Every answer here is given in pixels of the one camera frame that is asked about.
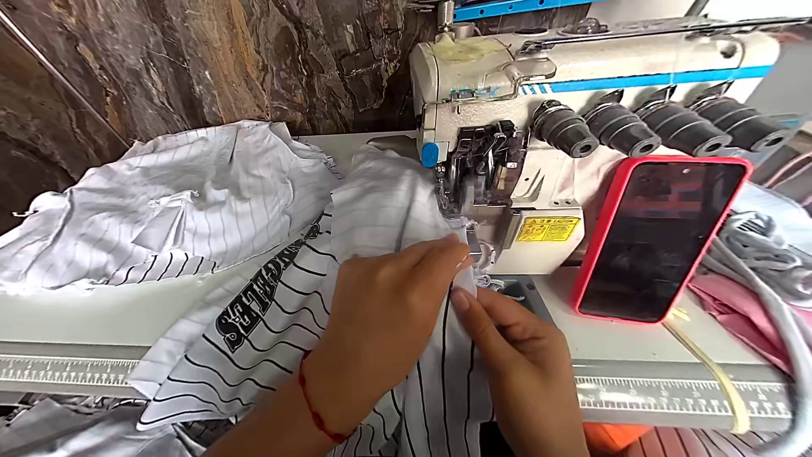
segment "hand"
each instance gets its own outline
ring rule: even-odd
[[[350,433],[408,375],[448,285],[472,262],[468,245],[450,235],[341,265],[327,330],[303,368],[330,431]]]
[[[451,301],[488,367],[496,422],[516,455],[589,455],[564,335],[491,290],[474,298],[455,289]]]

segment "red phone case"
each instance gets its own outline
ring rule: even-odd
[[[680,284],[680,288],[678,289],[676,295],[674,296],[674,300],[671,304],[668,305],[666,312],[663,314],[663,317],[656,321],[656,322],[643,322],[639,320],[626,320],[617,317],[607,317],[607,316],[596,316],[593,314],[584,314],[580,310],[581,300],[584,298],[584,293],[586,292],[586,286],[590,281],[592,276],[592,271],[595,268],[595,264],[598,261],[598,255],[603,248],[603,243],[606,241],[607,235],[609,233],[609,228],[611,227],[612,221],[615,219],[615,213],[617,212],[618,207],[620,206],[620,201],[623,198],[623,194],[626,190],[629,180],[632,177],[632,172],[637,165],[641,163],[657,163],[657,162],[671,162],[671,163],[696,163],[696,162],[703,162],[703,163],[730,163],[741,165],[745,167],[745,174],[741,178],[741,182],[736,187],[736,190],[733,192],[733,196],[728,202],[728,205],[722,211],[719,220],[716,221],[716,225],[714,226],[713,230],[710,232],[710,236],[707,239],[707,242],[699,251],[699,255],[694,260],[693,265],[691,265],[691,269],[688,272],[688,275],[685,276],[685,279]],[[572,288],[572,296],[571,296],[571,303],[572,307],[575,309],[575,312],[580,314],[581,316],[586,317],[594,317],[597,319],[607,319],[607,320],[621,320],[623,322],[631,322],[634,324],[659,324],[663,320],[665,320],[666,316],[668,316],[668,312],[674,306],[674,302],[677,298],[680,297],[682,294],[682,290],[685,288],[685,284],[688,282],[688,279],[693,276],[693,272],[697,269],[699,265],[700,259],[705,254],[708,249],[708,246],[711,244],[713,237],[719,231],[719,227],[722,225],[724,221],[724,215],[730,212],[730,206],[733,203],[733,200],[739,194],[741,190],[741,186],[747,181],[750,177],[750,174],[753,172],[752,164],[744,159],[738,159],[734,157],[703,157],[703,158],[695,158],[683,155],[649,155],[646,157],[640,157],[636,159],[623,159],[620,162],[620,165],[615,170],[615,176],[612,178],[611,186],[609,188],[609,192],[607,193],[606,200],[604,201],[603,208],[601,209],[600,215],[598,216],[598,223],[595,226],[595,232],[590,239],[590,244],[586,249],[586,255],[584,256],[583,262],[581,262],[581,268],[578,271],[578,276],[575,280],[575,286]]]

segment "fingernail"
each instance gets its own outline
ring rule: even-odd
[[[466,254],[465,257],[462,258],[462,260],[457,264],[456,267],[457,268],[462,267],[463,263],[467,262],[469,259],[471,259],[471,254]]]
[[[465,297],[465,294],[463,294],[460,289],[454,289],[451,292],[451,303],[454,304],[454,308],[459,312],[466,312],[471,306],[471,303],[468,302],[468,298]]]

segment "pinstriped fabric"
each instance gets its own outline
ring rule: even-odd
[[[340,176],[284,124],[241,121],[136,143],[0,237],[0,291],[91,289],[215,272],[312,221]]]
[[[402,250],[454,229],[438,211],[425,170],[393,154],[360,152],[358,167],[314,224],[204,298],[211,311],[196,313],[210,324],[175,352],[174,363],[166,347],[150,350],[130,379],[159,399],[141,417],[141,429],[244,416],[318,342],[341,261]],[[407,379],[329,455],[479,455],[478,427],[492,414],[487,379],[450,306],[444,297],[429,345]],[[162,362],[162,379],[153,376],[152,390],[145,389]]]

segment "wrist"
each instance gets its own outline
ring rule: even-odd
[[[364,377],[331,352],[317,347],[302,363],[305,394],[329,432],[348,436],[382,394],[371,392],[363,382]]]

